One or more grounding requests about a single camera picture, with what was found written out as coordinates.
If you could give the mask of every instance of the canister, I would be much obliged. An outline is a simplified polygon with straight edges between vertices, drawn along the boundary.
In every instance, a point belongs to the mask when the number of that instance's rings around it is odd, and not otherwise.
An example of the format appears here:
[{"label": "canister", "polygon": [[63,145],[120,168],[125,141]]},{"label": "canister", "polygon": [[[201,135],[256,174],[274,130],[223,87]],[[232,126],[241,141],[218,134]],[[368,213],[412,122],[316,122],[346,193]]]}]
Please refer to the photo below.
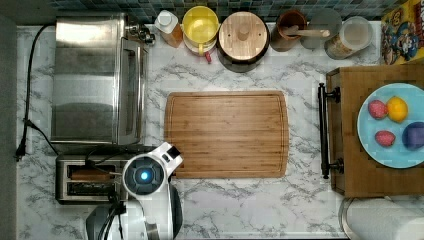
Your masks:
[{"label": "canister", "polygon": [[265,23],[250,12],[237,12],[227,17],[218,33],[218,59],[233,72],[254,69],[269,46]]},{"label": "canister", "polygon": [[325,42],[325,52],[330,58],[345,59],[371,43],[373,30],[363,17],[355,16],[346,20],[339,34]]},{"label": "canister", "polygon": [[306,24],[305,16],[298,10],[290,10],[281,14],[271,33],[271,47],[277,52],[290,50],[299,41],[301,36],[289,36],[283,30],[295,25],[299,27],[299,30],[304,30]]},{"label": "canister", "polygon": [[200,56],[215,42],[218,29],[218,16],[208,7],[193,7],[184,15],[184,35],[192,46],[199,49]]},{"label": "canister", "polygon": [[325,29],[330,32],[328,37],[307,37],[300,38],[300,43],[306,49],[314,50],[322,48],[323,43],[336,36],[342,27],[342,18],[340,14],[332,8],[323,8],[312,16],[311,21],[306,27],[307,30]]}]

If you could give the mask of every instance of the blue plate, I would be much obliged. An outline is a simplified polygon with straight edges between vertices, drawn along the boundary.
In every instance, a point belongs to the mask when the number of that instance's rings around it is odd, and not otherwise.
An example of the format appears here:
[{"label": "blue plate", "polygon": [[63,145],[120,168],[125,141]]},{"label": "blue plate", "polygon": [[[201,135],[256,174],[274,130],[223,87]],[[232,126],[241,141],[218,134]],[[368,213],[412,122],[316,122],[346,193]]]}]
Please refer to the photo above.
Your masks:
[{"label": "blue plate", "polygon": [[[408,104],[408,116],[396,123],[387,116],[376,120],[368,112],[368,103],[380,100],[386,103],[398,96]],[[408,150],[402,142],[403,130],[413,122],[424,122],[424,91],[410,84],[395,83],[381,87],[365,100],[358,115],[358,136],[367,153],[377,162],[392,168],[409,168],[424,162],[424,147]],[[388,130],[396,136],[390,147],[382,147],[375,141],[375,133]]]}]

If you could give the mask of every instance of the easter egg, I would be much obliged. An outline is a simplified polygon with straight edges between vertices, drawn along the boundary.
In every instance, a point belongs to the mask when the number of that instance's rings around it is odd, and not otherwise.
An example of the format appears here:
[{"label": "easter egg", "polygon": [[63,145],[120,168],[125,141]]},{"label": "easter egg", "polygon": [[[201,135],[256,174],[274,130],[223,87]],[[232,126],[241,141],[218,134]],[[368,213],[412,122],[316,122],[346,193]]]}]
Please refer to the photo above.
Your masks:
[{"label": "easter egg", "polygon": [[424,122],[409,124],[402,134],[402,142],[409,150],[417,150],[424,146]]},{"label": "easter egg", "polygon": [[368,112],[375,119],[383,119],[387,115],[387,107],[380,100],[374,100],[368,104]]},{"label": "easter egg", "polygon": [[394,96],[390,98],[386,106],[388,116],[394,122],[401,123],[408,116],[408,105],[400,97]]},{"label": "easter egg", "polygon": [[395,140],[396,136],[390,131],[382,130],[375,134],[375,141],[383,147],[392,146]]}]

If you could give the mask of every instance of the kitchen counter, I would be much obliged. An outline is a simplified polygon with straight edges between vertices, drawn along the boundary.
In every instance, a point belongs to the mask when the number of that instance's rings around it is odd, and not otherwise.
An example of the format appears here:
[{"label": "kitchen counter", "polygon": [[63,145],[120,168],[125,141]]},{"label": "kitchen counter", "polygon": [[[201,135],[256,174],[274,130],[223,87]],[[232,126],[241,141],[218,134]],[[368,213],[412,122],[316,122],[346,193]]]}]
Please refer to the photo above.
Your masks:
[{"label": "kitchen counter", "polygon": [[[288,111],[290,148],[286,175],[267,179],[177,179],[184,222],[178,239],[214,238],[346,238],[338,222],[343,197],[321,177],[317,87],[325,73],[341,66],[378,62],[379,24],[364,51],[332,60],[324,50],[298,43],[288,52],[271,47],[261,64],[234,73],[219,62],[157,42],[149,49],[146,132],[143,142],[163,141],[166,99],[171,92],[280,90]],[[18,29],[18,140],[22,135],[26,69],[39,27]],[[34,55],[30,118],[50,134],[55,31],[41,35]],[[54,199],[55,156],[35,131],[29,133],[29,155],[18,163],[18,239],[83,239],[85,218],[93,206],[62,206]]]}]

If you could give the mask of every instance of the wooden tray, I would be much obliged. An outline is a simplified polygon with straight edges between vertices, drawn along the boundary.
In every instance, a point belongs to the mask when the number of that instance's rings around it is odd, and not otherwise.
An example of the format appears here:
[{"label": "wooden tray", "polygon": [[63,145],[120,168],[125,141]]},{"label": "wooden tray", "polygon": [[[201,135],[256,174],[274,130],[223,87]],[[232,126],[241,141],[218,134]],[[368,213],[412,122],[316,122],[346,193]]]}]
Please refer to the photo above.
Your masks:
[{"label": "wooden tray", "polygon": [[341,101],[328,100],[330,163],[344,161],[344,173],[331,171],[332,188],[345,197],[424,194],[424,163],[407,169],[386,167],[371,158],[357,132],[359,110],[376,89],[408,83],[424,89],[422,65],[342,67],[327,73],[327,92],[340,87]]}]

